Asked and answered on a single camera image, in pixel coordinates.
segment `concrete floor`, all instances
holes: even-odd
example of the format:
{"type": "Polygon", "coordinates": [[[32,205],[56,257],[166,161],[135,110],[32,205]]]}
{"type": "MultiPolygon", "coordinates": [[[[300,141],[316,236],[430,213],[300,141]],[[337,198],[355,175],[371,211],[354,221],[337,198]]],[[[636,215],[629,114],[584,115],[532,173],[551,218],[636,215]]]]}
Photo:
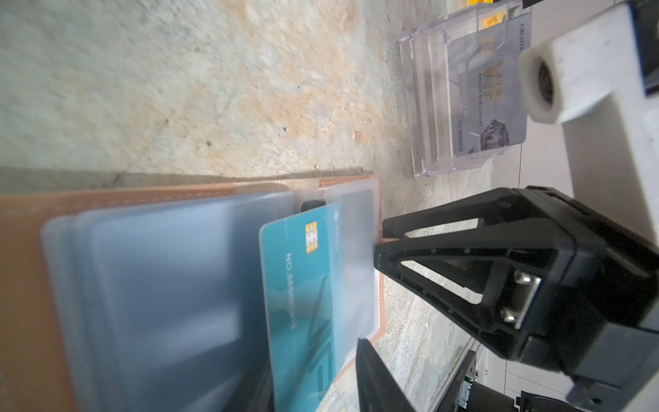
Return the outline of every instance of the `concrete floor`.
{"type": "MultiPolygon", "coordinates": [[[[411,177],[397,39],[446,5],[5,1],[0,193],[375,173],[388,217],[486,191],[492,162],[411,177]]],[[[425,411],[467,335],[388,280],[386,317],[376,349],[425,411]]]]}

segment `teal credit card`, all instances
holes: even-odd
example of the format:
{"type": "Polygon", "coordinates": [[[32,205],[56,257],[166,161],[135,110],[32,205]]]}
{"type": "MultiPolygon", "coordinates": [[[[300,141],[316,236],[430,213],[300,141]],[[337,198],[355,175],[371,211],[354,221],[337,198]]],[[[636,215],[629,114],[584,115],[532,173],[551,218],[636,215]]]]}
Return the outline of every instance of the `teal credit card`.
{"type": "Polygon", "coordinates": [[[342,367],[341,208],[261,228],[275,410],[315,411],[342,367]]]}

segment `card chip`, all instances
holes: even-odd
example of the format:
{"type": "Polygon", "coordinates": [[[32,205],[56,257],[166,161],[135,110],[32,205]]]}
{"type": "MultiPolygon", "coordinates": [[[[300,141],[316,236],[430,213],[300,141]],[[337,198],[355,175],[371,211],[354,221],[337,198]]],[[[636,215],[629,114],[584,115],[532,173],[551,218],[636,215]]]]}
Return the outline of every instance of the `card chip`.
{"type": "Polygon", "coordinates": [[[308,223],[304,230],[306,231],[306,253],[309,254],[318,249],[318,222],[308,223]]]}

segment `metal screw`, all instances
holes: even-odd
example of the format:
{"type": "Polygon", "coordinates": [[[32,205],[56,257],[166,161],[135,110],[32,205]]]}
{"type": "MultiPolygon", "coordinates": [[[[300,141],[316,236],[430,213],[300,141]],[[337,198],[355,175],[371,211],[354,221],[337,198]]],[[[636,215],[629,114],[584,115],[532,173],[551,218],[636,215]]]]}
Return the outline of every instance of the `metal screw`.
{"type": "Polygon", "coordinates": [[[501,308],[501,319],[506,323],[515,323],[517,321],[517,313],[510,308],[501,308]]]}
{"type": "Polygon", "coordinates": [[[522,272],[521,270],[515,270],[513,277],[515,278],[515,283],[518,285],[528,285],[533,281],[533,277],[531,275],[526,272],[522,272]]]}

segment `yellow object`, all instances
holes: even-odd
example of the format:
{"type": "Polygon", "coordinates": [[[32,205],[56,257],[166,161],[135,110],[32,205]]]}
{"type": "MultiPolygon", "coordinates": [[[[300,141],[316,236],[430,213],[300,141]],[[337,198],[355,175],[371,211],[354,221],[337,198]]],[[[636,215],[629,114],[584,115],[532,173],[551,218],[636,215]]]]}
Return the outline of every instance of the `yellow object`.
{"type": "Polygon", "coordinates": [[[483,19],[483,25],[485,26],[485,28],[492,27],[493,25],[499,24],[502,21],[504,21],[507,16],[508,16],[507,11],[500,11],[497,14],[495,14],[494,16],[484,18],[483,19]]]}
{"type": "Polygon", "coordinates": [[[306,253],[309,254],[318,249],[318,222],[313,221],[304,227],[306,232],[306,253]]]}

